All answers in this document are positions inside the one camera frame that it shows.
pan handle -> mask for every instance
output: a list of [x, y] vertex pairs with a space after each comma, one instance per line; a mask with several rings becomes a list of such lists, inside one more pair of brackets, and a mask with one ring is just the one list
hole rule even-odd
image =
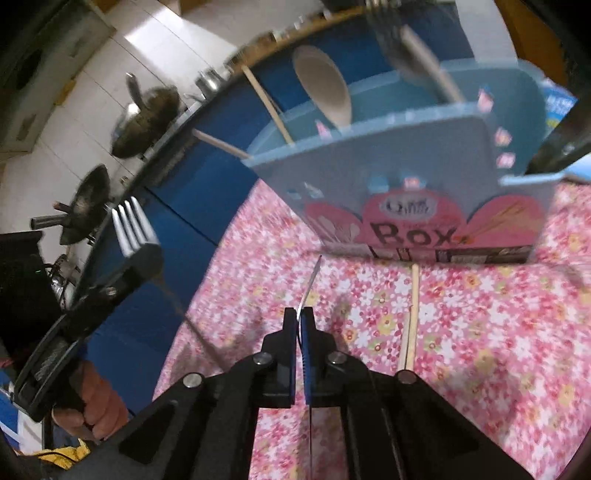
[[140, 110], [145, 110], [144, 100], [142, 99], [142, 92], [139, 89], [138, 79], [135, 77], [133, 73], [126, 73], [125, 74], [125, 83], [127, 84], [127, 89], [129, 90], [129, 95], [131, 95], [131, 99], [134, 103], [138, 106]]
[[66, 205], [65, 203], [62, 203], [62, 202], [55, 202], [53, 204], [53, 209], [58, 210], [59, 212], [64, 212], [64, 213], [72, 212], [72, 209], [70, 208], [70, 206]]
[[69, 215], [47, 215], [45, 217], [31, 218], [31, 230], [39, 230], [49, 226], [66, 225]]

metal blade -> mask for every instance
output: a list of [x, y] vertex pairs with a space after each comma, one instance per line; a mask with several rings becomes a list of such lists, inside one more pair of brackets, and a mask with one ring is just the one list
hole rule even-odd
[[310, 455], [310, 463], [308, 466], [308, 474], [309, 476], [309, 480], [312, 480], [312, 473], [313, 473], [313, 468], [312, 468], [312, 407], [310, 407], [308, 405], [308, 455]]
[[320, 271], [321, 265], [322, 265], [322, 255], [318, 257], [318, 260], [316, 261], [316, 265], [314, 265], [314, 270], [312, 270], [312, 275], [310, 276], [310, 279], [308, 280], [308, 286], [306, 288], [306, 291], [304, 292], [304, 296], [300, 300], [300, 304], [298, 305], [297, 314], [296, 314], [296, 319], [297, 319], [298, 323], [300, 322], [301, 310], [302, 310], [302, 308], [304, 308], [304, 305], [306, 304], [306, 300], [308, 300], [308, 295], [310, 294], [310, 290], [312, 290], [312, 285], [314, 285], [314, 280], [316, 279], [316, 275], [318, 275], [318, 272]]

spoon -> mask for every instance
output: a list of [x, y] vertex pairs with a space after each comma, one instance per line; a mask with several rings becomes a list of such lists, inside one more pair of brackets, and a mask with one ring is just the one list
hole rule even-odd
[[309, 45], [295, 49], [295, 74], [324, 116], [336, 127], [351, 124], [351, 96], [339, 68], [322, 50]]

wooden chopstick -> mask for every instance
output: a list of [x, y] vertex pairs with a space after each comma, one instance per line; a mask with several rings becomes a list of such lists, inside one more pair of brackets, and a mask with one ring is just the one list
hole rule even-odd
[[271, 101], [269, 100], [269, 96], [267, 95], [265, 89], [261, 86], [256, 77], [252, 74], [250, 68], [248, 68], [246, 65], [243, 65], [242, 71], [244, 72], [244, 75], [246, 76], [248, 81], [251, 83], [252, 88], [255, 89], [255, 92], [261, 99], [261, 102], [265, 105], [267, 111], [271, 115], [271, 118], [275, 122], [279, 132], [281, 132], [281, 135], [283, 135], [283, 138], [285, 138], [285, 141], [289, 144], [292, 144], [294, 141], [290, 133], [287, 131], [287, 128], [285, 128], [285, 125], [279, 117], [279, 114], [277, 113]]
[[207, 135], [206, 133], [201, 132], [201, 130], [194, 129], [193, 135], [195, 135], [195, 137], [197, 137], [199, 140], [213, 145], [214, 147], [218, 147], [220, 150], [223, 150], [224, 152], [227, 152], [230, 155], [234, 155], [235, 157], [241, 158], [242, 160], [251, 158], [251, 155], [246, 153], [244, 150], [240, 150], [240, 148], [236, 148], [234, 147], [234, 145], [230, 145], [229, 143], [224, 142], [224, 140], [220, 140], [219, 138]]
[[413, 264], [413, 290], [412, 290], [412, 305], [410, 307], [410, 322], [408, 322], [408, 350], [404, 368], [406, 370], [414, 370], [414, 358], [417, 350], [417, 331], [418, 331], [418, 290], [419, 290], [419, 273], [420, 268], [417, 264]]

finger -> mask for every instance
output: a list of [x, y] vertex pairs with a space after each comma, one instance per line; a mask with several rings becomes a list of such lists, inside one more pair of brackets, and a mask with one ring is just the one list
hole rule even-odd
[[113, 432], [115, 428], [115, 424], [119, 419], [119, 412], [121, 411], [121, 400], [119, 396], [113, 392], [109, 397], [109, 404], [107, 405], [107, 409], [105, 414], [96, 422], [94, 428], [92, 429], [92, 434], [98, 438], [104, 438], [110, 433]]
[[106, 438], [109, 438], [111, 435], [113, 435], [115, 432], [117, 432], [117, 430], [123, 428], [124, 425], [127, 424], [127, 422], [128, 422], [127, 407], [125, 406], [123, 401], [121, 401], [121, 407], [119, 409], [119, 417], [117, 418], [117, 422], [115, 423], [113, 430], [106, 436]]
[[92, 362], [82, 362], [82, 388], [80, 390], [80, 397], [85, 403], [88, 403], [96, 393], [96, 389], [100, 386], [100, 380], [100, 375]]
[[95, 394], [86, 403], [84, 409], [84, 417], [90, 425], [95, 425], [103, 417], [109, 406], [109, 397], [112, 392], [111, 385], [106, 380], [101, 379], [95, 389]]
[[80, 428], [84, 425], [84, 415], [71, 408], [54, 408], [51, 411], [51, 416], [53, 421], [68, 433], [71, 433], [71, 429]]

